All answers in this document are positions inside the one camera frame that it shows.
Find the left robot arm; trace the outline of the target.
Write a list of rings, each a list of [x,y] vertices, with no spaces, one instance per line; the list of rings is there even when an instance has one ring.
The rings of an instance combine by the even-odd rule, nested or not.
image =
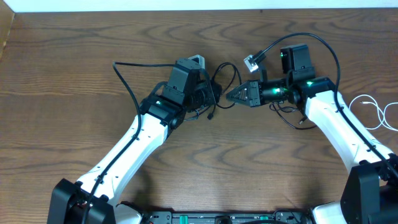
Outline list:
[[[221,92],[214,81],[183,88],[160,82],[143,99],[124,136],[94,168],[76,182],[62,179],[55,186],[48,223],[140,223],[141,212],[119,202],[124,188],[187,113],[217,104]]]

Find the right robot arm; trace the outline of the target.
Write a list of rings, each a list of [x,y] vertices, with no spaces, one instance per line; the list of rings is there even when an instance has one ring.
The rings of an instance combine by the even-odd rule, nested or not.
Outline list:
[[[231,90],[229,101],[258,107],[288,101],[313,122],[341,157],[349,177],[341,199],[311,209],[303,223],[397,223],[397,155],[382,145],[355,117],[327,77],[317,77],[305,44],[280,50],[285,78],[268,80],[261,62],[249,55],[250,72],[260,71]]]

